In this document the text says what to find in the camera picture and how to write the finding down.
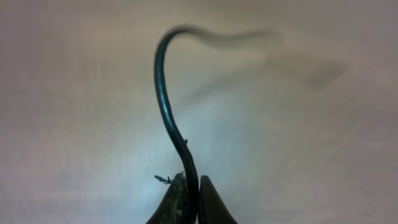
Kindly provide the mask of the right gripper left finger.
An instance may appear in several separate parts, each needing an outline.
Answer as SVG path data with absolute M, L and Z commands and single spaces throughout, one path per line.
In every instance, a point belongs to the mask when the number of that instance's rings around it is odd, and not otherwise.
M 188 224 L 187 185 L 183 172 L 177 173 L 173 179 L 155 175 L 157 180 L 169 187 L 157 210 L 146 222 L 147 224 Z

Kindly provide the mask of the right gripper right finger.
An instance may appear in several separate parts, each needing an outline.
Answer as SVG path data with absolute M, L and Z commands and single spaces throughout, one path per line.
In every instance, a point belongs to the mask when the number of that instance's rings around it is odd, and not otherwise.
M 200 177 L 198 223 L 238 224 L 232 217 L 207 175 Z

